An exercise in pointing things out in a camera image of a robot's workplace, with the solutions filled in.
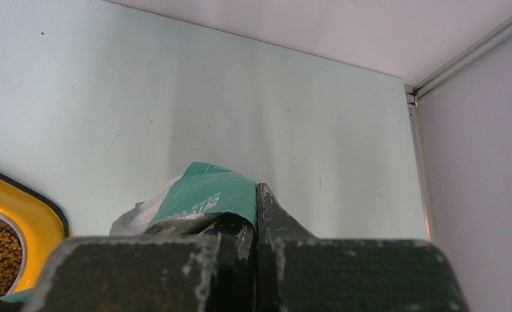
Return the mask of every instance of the yellow bowl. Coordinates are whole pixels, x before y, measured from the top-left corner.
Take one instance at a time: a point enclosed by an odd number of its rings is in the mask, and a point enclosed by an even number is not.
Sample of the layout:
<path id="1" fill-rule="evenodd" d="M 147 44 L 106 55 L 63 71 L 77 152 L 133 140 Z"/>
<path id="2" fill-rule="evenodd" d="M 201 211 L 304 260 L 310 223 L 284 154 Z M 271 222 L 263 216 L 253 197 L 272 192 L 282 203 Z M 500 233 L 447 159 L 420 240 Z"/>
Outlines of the yellow bowl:
<path id="1" fill-rule="evenodd" d="M 0 215 L 11 219 L 26 243 L 26 262 L 12 293 L 34 286 L 45 260 L 70 234 L 62 210 L 51 200 L 0 174 Z"/>

